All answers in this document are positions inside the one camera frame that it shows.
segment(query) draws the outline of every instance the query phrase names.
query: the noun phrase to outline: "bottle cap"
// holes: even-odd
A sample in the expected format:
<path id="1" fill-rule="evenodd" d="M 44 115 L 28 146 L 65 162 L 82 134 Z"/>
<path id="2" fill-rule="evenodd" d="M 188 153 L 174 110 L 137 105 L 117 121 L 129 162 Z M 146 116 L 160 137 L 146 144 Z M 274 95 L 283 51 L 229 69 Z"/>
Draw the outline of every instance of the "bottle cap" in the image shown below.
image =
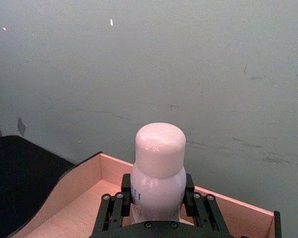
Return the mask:
<path id="1" fill-rule="evenodd" d="M 136 164 L 146 175 L 164 179 L 177 174 L 183 167 L 185 135 L 168 123 L 151 123 L 136 135 Z"/>

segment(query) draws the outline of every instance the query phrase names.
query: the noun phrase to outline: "black fabric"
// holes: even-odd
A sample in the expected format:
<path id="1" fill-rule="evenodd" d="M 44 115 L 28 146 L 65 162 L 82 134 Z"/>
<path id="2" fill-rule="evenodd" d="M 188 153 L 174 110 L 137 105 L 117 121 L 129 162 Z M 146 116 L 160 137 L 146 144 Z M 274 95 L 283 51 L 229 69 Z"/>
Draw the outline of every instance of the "black fabric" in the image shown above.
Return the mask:
<path id="1" fill-rule="evenodd" d="M 0 238 L 31 219 L 73 167 L 19 136 L 0 137 Z"/>

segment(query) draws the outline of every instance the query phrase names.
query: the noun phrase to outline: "screw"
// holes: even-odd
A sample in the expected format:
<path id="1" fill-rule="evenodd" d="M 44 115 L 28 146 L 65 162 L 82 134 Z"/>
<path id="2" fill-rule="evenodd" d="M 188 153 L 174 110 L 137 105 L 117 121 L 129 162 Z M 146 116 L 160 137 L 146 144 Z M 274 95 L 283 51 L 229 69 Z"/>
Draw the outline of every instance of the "screw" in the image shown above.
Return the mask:
<path id="1" fill-rule="evenodd" d="M 110 198 L 109 195 L 105 195 L 105 196 L 103 196 L 103 199 L 104 199 L 104 200 L 108 200 L 109 198 Z"/>
<path id="2" fill-rule="evenodd" d="M 145 227 L 146 228 L 151 228 L 152 227 L 152 223 L 151 222 L 146 222 L 145 223 Z"/>
<path id="3" fill-rule="evenodd" d="M 122 198 L 123 196 L 124 195 L 121 192 L 116 194 L 116 197 L 118 197 L 118 198 Z"/>
<path id="4" fill-rule="evenodd" d="M 214 200 L 214 197 L 213 197 L 212 195 L 208 195 L 208 196 L 207 196 L 207 199 L 209 199 L 209 200 Z"/>
<path id="5" fill-rule="evenodd" d="M 176 222 L 170 222 L 170 226 L 172 228 L 177 228 L 178 227 L 178 224 Z"/>
<path id="6" fill-rule="evenodd" d="M 195 197 L 195 198 L 200 198 L 201 195 L 200 195 L 199 193 L 195 192 L 195 193 L 194 193 L 194 197 Z"/>

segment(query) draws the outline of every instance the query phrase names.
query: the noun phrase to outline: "wooden tray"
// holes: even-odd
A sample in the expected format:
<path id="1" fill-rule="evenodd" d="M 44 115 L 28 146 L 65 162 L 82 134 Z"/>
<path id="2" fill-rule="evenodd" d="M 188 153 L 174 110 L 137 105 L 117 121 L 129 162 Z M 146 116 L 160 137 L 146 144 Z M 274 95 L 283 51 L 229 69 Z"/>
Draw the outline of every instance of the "wooden tray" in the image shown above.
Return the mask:
<path id="1" fill-rule="evenodd" d="M 122 175 L 133 165 L 98 153 L 63 175 L 37 214 L 12 233 L 13 238 L 87 238 L 91 235 L 101 196 L 120 191 Z M 195 187 L 202 195 L 213 194 L 230 233 L 239 238 L 274 238 L 274 213 Z M 181 219 L 192 218 L 182 209 Z"/>

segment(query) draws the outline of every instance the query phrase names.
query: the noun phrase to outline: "light wood panel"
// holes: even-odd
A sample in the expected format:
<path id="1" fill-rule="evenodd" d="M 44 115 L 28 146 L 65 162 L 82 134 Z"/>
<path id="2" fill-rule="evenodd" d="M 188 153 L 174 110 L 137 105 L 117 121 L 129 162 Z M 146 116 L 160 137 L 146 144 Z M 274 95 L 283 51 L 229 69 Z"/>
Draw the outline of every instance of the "light wood panel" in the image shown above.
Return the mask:
<path id="1" fill-rule="evenodd" d="M 79 164 L 56 184 L 37 214 L 9 237 L 23 238 L 101 180 L 100 154 Z"/>
<path id="2" fill-rule="evenodd" d="M 94 170 L 98 174 L 97 179 L 100 178 L 99 173 L 101 173 L 102 180 L 95 182 L 92 188 L 84 192 L 81 196 L 77 196 L 67 206 L 63 206 L 63 208 L 59 206 L 58 210 L 55 208 L 54 216 L 50 217 L 36 229 L 32 226 L 33 232 L 27 238 L 87 238 L 91 235 L 101 201 L 101 195 L 105 193 L 114 195 L 120 191 L 122 175 L 131 172 L 132 164 L 104 154 L 91 159 L 90 163 L 93 164 L 93 168 L 85 168 L 77 171 L 76 178 L 85 179 L 86 183 L 90 184 L 93 179 L 85 175 L 85 170 Z M 68 183 L 64 182 L 60 184 L 62 187 L 61 190 L 75 190 L 78 185 L 79 183 L 76 183 L 75 180 L 69 180 Z M 274 238 L 274 229 L 273 227 L 270 229 L 274 216 L 273 212 L 197 186 L 196 191 L 202 195 L 211 193 L 216 197 L 219 208 L 232 235 L 236 237 L 244 235 L 251 238 Z M 49 206 L 52 206 L 52 204 L 45 204 L 42 209 L 51 210 Z M 192 222 L 192 218 L 186 217 L 184 209 L 181 213 L 181 218 L 186 222 Z"/>

